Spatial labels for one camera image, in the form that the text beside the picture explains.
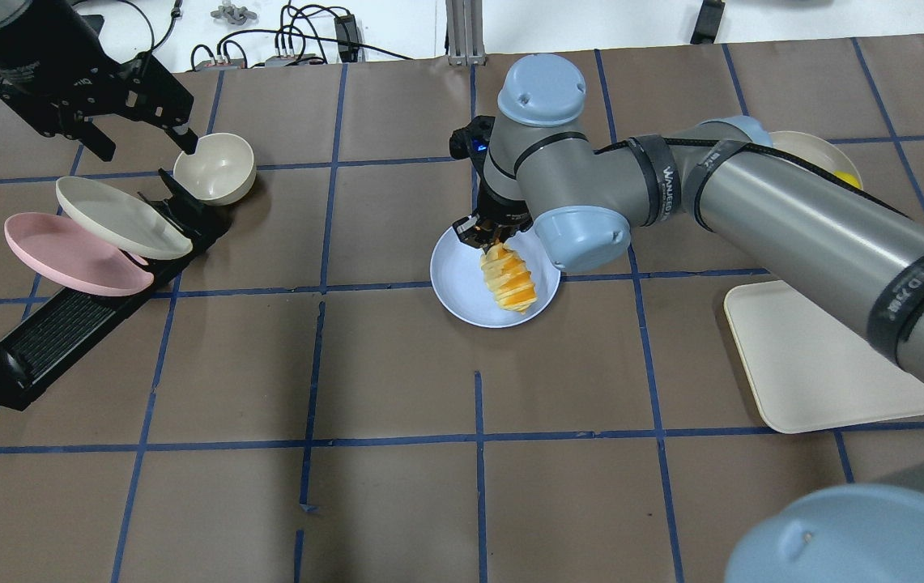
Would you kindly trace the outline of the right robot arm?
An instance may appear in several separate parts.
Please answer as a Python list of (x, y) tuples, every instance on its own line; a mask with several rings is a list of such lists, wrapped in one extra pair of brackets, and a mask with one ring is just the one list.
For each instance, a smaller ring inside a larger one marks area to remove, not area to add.
[[(770, 144), (732, 116), (673, 137), (594, 149), (583, 74), (555, 54), (518, 59), (497, 114), (455, 130), (479, 177), (458, 239), (485, 250), (533, 229), (555, 267), (593, 270), (634, 228), (687, 213), (924, 384), (924, 226)], [(747, 532), (728, 582), (924, 582), (924, 464), (805, 496)]]

